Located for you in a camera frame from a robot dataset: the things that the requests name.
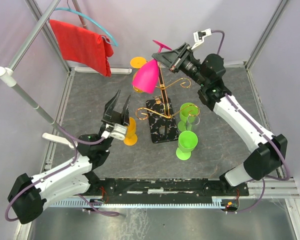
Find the orange goblet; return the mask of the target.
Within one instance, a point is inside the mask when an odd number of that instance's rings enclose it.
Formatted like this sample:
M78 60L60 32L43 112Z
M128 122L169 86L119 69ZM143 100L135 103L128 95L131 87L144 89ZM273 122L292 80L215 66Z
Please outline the orange goblet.
M138 137L136 135L137 124L134 118L129 118L129 126L127 128L127 133L125 139L123 140L124 144L127 146L133 146L137 143Z
M132 58L131 61L130 61L130 65L134 69L140 69L146 63L147 63L147 60L144 57L141 57L141 56L136 56L136 57ZM137 72L133 75L132 82L135 80ZM132 87L133 87L133 89L134 89L135 92L137 92L137 93L143 93L142 90L138 89L134 85L132 85Z

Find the magenta goblet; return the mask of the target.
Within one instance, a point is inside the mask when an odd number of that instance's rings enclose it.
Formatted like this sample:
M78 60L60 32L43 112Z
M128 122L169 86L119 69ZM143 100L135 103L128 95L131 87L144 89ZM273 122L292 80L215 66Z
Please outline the magenta goblet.
M140 69L137 69L132 85L143 91L143 93L153 94L159 81L159 66L155 59L147 61Z

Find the gold wine glass rack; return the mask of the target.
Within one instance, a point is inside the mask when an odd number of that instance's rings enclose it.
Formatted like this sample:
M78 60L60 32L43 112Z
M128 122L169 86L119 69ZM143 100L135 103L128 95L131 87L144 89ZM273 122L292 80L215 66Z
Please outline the gold wine glass rack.
M151 141L154 144L174 142L178 140L179 130L176 123L171 99L168 97L162 68L159 66L159 79L156 89L160 91L160 96L145 102L146 107L140 107L136 110L135 115L139 120L148 120Z

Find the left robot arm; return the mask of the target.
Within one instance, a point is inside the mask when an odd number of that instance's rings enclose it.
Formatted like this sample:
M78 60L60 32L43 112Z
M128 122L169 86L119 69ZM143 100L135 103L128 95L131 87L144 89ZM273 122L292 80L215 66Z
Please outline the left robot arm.
M5 219L9 222L9 211L13 210L21 224L28 224L54 203L74 195L88 193L96 195L100 191L100 180L94 169L104 164L108 158L114 139L124 140L130 124L128 97L122 111L115 111L120 93L117 92L104 106L102 125L97 134L84 134L75 138L62 127L58 129L70 138L74 157L40 174L19 175L7 197L8 207Z

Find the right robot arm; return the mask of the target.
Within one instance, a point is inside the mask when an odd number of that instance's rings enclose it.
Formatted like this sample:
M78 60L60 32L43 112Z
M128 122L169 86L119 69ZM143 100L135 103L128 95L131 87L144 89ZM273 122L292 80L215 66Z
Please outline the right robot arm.
M200 61L194 57L190 45L184 43L177 49L154 53L152 57L171 72L182 71L197 83L202 104L224 119L250 151L242 164L220 177L218 188L223 195L229 196L238 185L270 177L274 170L286 166L287 138L264 128L239 104L223 82L226 69L220 55L211 53Z

